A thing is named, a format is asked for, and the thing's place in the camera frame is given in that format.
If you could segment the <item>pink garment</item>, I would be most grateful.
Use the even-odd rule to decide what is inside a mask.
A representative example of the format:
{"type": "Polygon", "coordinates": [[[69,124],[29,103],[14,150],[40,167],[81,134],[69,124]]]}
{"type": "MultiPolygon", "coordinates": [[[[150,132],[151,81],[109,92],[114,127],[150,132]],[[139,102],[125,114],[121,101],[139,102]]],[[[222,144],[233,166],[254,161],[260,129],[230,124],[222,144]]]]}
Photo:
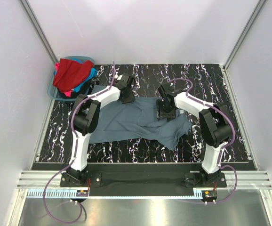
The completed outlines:
{"type": "Polygon", "coordinates": [[[71,90],[64,93],[64,95],[65,95],[66,97],[71,97],[71,94],[72,94],[72,91],[71,91],[71,90]]]}

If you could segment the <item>aluminium frame post right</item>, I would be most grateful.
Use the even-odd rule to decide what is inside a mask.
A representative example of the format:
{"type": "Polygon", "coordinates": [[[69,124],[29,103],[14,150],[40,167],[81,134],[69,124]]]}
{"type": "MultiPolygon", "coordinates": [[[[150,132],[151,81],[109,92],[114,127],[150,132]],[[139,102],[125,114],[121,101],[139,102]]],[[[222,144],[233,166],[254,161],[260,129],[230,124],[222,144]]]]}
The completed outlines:
{"type": "Polygon", "coordinates": [[[234,45],[231,53],[229,54],[226,62],[223,64],[223,69],[225,71],[228,70],[229,66],[231,65],[232,61],[234,60],[235,56],[237,55],[239,49],[241,48],[243,42],[245,41],[247,35],[249,34],[250,30],[252,29],[254,23],[256,22],[257,18],[259,17],[260,13],[262,12],[263,8],[265,7],[267,0],[259,0],[251,13],[246,25],[244,26],[239,38],[237,39],[236,44],[234,45]]]}

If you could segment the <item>aluminium frame post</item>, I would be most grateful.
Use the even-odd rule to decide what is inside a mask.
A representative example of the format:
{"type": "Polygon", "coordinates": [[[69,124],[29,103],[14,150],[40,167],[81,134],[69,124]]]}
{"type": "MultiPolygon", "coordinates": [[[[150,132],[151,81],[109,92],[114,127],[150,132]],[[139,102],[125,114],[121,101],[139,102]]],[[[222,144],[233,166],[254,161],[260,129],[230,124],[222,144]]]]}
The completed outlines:
{"type": "Polygon", "coordinates": [[[234,60],[235,56],[237,55],[239,49],[241,48],[243,42],[245,41],[247,35],[249,34],[250,30],[252,29],[254,23],[256,22],[257,18],[259,17],[260,13],[262,12],[263,8],[265,7],[267,0],[259,0],[251,13],[246,25],[244,26],[239,38],[237,39],[236,44],[234,45],[231,53],[229,54],[226,62],[223,64],[223,69],[225,71],[228,70],[229,66],[231,65],[232,61],[234,60]]]}
{"type": "Polygon", "coordinates": [[[25,14],[27,15],[30,23],[32,24],[35,32],[37,33],[37,36],[38,36],[39,40],[41,41],[44,49],[46,50],[49,58],[51,59],[51,61],[53,63],[56,63],[57,57],[56,57],[56,55],[55,55],[55,53],[54,53],[54,51],[48,41],[32,7],[31,7],[30,3],[27,0],[19,0],[19,3],[21,4],[25,14]]]}

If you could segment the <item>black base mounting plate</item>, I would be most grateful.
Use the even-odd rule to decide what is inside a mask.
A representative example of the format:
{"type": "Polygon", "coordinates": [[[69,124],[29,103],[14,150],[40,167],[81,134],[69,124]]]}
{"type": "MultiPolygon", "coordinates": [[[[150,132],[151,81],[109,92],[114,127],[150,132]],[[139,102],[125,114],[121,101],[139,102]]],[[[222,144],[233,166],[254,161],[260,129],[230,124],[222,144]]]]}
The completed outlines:
{"type": "Polygon", "coordinates": [[[103,187],[107,185],[182,185],[190,188],[210,187],[226,188],[227,182],[224,173],[220,173],[211,181],[204,181],[198,172],[178,171],[104,171],[89,172],[78,181],[62,173],[60,179],[61,187],[103,187]]]}

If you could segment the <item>black garment in basket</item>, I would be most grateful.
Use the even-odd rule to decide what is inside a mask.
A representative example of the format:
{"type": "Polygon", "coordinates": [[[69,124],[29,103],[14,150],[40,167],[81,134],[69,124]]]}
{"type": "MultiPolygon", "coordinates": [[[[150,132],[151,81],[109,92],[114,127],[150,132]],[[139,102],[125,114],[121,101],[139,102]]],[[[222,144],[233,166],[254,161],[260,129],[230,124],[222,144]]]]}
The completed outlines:
{"type": "Polygon", "coordinates": [[[91,83],[89,82],[86,82],[84,83],[80,90],[79,91],[72,91],[69,96],[67,96],[65,93],[62,93],[60,92],[59,90],[57,90],[57,96],[61,99],[61,101],[69,101],[69,102],[72,102],[72,101],[75,101],[76,97],[79,95],[79,94],[83,94],[83,95],[87,95],[89,91],[91,91],[92,88],[91,88],[91,83]]]}

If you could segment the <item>grey-blue t shirt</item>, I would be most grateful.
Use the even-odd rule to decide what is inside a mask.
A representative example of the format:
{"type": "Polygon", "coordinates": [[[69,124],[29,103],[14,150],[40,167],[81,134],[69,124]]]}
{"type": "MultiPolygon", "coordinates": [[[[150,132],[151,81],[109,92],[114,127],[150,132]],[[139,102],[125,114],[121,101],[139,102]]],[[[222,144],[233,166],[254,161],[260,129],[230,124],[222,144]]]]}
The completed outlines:
{"type": "Polygon", "coordinates": [[[187,135],[192,124],[185,114],[176,111],[170,121],[157,119],[157,98],[137,97],[134,102],[114,101],[100,110],[97,128],[89,143],[105,143],[144,138],[157,140],[173,150],[180,137],[187,135]]]}

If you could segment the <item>red t shirt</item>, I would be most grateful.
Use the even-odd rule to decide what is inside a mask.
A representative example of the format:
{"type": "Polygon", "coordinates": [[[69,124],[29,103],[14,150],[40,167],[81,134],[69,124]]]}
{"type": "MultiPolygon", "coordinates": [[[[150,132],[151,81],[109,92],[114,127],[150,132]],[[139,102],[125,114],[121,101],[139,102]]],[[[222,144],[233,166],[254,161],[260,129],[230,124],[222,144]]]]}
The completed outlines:
{"type": "Polygon", "coordinates": [[[68,92],[86,81],[93,67],[94,63],[89,60],[78,63],[74,60],[61,58],[53,79],[53,86],[62,93],[68,92]]]}

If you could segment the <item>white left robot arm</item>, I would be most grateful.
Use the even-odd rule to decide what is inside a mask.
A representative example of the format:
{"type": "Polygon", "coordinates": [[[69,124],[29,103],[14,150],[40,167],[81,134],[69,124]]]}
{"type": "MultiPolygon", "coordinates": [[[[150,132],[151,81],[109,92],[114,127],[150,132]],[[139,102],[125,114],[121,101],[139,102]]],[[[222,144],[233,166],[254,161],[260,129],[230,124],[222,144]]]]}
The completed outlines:
{"type": "Polygon", "coordinates": [[[76,186],[83,186],[89,182],[87,178],[88,145],[92,133],[99,121],[100,110],[108,104],[121,101],[131,103],[135,100],[132,91],[136,80],[134,76],[122,74],[114,76],[111,84],[101,91],[89,96],[78,95],[74,103],[71,118],[72,129],[72,155],[67,175],[76,186]]]}

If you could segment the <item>aluminium frame post left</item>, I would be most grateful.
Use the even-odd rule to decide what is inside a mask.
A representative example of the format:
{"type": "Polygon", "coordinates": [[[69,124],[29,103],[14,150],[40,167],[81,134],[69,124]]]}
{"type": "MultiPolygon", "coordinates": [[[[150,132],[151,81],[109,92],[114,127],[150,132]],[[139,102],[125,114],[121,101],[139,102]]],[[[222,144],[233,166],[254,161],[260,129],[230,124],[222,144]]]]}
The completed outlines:
{"type": "Polygon", "coordinates": [[[51,61],[53,63],[56,63],[57,57],[56,57],[56,55],[55,55],[55,53],[54,53],[54,51],[48,41],[32,7],[31,7],[30,3],[27,0],[19,0],[19,3],[21,4],[25,14],[27,15],[30,23],[32,24],[35,32],[37,33],[37,36],[38,36],[39,40],[41,41],[44,49],[46,50],[49,58],[51,59],[51,61]]]}

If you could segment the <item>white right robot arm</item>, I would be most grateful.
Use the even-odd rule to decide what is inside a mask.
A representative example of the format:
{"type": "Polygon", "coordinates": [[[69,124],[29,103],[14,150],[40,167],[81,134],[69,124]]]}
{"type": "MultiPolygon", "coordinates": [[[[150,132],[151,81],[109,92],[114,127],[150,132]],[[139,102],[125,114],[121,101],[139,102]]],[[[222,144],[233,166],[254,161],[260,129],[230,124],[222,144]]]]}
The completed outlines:
{"type": "Polygon", "coordinates": [[[187,186],[212,187],[221,172],[224,149],[235,139],[235,130],[224,103],[213,104],[198,99],[189,91],[174,90],[170,83],[158,87],[161,100],[157,100],[157,118],[168,121],[176,117],[176,110],[185,110],[200,122],[201,136],[206,143],[205,154],[198,173],[184,179],[187,186]]]}

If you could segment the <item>aluminium front rail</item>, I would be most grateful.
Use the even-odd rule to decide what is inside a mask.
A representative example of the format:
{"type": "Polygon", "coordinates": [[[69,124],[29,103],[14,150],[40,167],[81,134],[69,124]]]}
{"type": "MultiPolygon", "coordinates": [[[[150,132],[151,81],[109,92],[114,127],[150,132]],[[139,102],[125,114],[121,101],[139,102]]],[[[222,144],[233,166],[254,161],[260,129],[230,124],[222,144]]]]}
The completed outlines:
{"type": "MultiPolygon", "coordinates": [[[[223,171],[228,189],[259,189],[270,190],[272,188],[268,175],[265,171],[223,171]]],[[[60,185],[62,174],[55,176],[55,171],[22,171],[18,186],[19,187],[44,187],[52,179],[49,187],[60,185]]]]}

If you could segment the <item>teal plastic laundry basket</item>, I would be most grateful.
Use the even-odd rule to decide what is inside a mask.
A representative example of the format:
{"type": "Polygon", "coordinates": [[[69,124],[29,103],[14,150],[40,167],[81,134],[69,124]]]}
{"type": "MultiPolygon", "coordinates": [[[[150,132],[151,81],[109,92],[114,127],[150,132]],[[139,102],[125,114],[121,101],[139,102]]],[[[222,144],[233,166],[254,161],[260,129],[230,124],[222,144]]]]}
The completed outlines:
{"type": "MultiPolygon", "coordinates": [[[[87,57],[87,56],[66,56],[65,59],[73,60],[73,61],[75,61],[74,59],[77,59],[82,62],[90,60],[94,63],[94,60],[90,57],[87,57]]],[[[58,89],[53,85],[53,80],[54,80],[54,77],[55,77],[56,71],[57,71],[57,66],[55,66],[55,67],[56,67],[56,69],[53,72],[53,76],[52,76],[49,86],[48,86],[48,96],[55,101],[61,101],[61,99],[57,96],[58,89]]]]}

